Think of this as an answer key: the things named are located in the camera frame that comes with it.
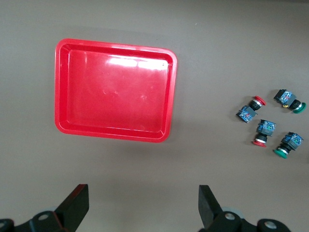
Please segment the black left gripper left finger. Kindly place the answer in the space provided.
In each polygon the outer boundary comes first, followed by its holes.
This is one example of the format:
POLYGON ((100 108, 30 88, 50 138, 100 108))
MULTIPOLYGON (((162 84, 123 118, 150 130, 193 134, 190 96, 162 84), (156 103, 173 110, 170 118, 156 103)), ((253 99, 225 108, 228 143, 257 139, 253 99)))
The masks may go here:
POLYGON ((31 219, 32 232, 74 232, 89 210, 87 184, 79 184, 54 210, 44 211, 31 219))

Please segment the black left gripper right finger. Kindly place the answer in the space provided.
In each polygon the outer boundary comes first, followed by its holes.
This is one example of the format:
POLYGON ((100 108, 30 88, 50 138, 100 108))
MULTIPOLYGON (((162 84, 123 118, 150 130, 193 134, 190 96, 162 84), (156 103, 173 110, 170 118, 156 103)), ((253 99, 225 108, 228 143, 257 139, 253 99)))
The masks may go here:
POLYGON ((205 232, 241 231, 241 218, 231 211, 224 211, 208 185, 199 186, 198 211, 205 232))

